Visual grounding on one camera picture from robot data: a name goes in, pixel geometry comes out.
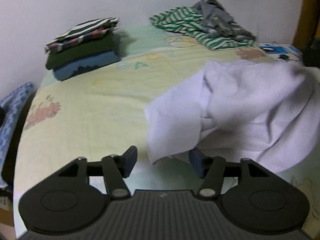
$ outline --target mattress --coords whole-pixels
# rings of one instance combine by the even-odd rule
[[[51,72],[44,78],[18,150],[14,181],[17,236],[25,230],[18,213],[22,194],[78,156],[99,161],[106,155],[121,155],[135,145],[138,161],[125,179],[132,194],[136,189],[198,188],[202,181],[189,164],[176,159],[150,164],[144,107],[192,76],[208,60],[273,61],[258,47],[209,51],[193,38],[175,36],[152,26],[127,28],[119,35],[120,62],[63,82],[57,82]],[[316,181],[319,150],[320,147],[307,160],[279,174],[313,201],[313,213],[305,225],[309,234],[314,234],[316,223],[320,223],[320,183]],[[102,178],[90,178],[90,184],[105,192]],[[235,184],[235,179],[226,179],[223,190]]]

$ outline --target gray cloth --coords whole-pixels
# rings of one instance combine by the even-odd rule
[[[224,36],[236,41],[255,40],[255,36],[237,24],[217,0],[201,0],[193,7],[203,15],[203,29],[210,38]]]

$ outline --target white cloth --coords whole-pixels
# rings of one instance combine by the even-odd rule
[[[197,146],[272,172],[302,161],[317,142],[319,84],[290,63],[207,62],[145,108],[152,163]]]

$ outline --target wall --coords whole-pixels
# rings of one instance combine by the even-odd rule
[[[115,16],[122,27],[145,25],[148,17],[198,0],[0,0],[0,98],[45,75],[44,46],[89,19]],[[291,43],[302,0],[219,0],[260,41]]]

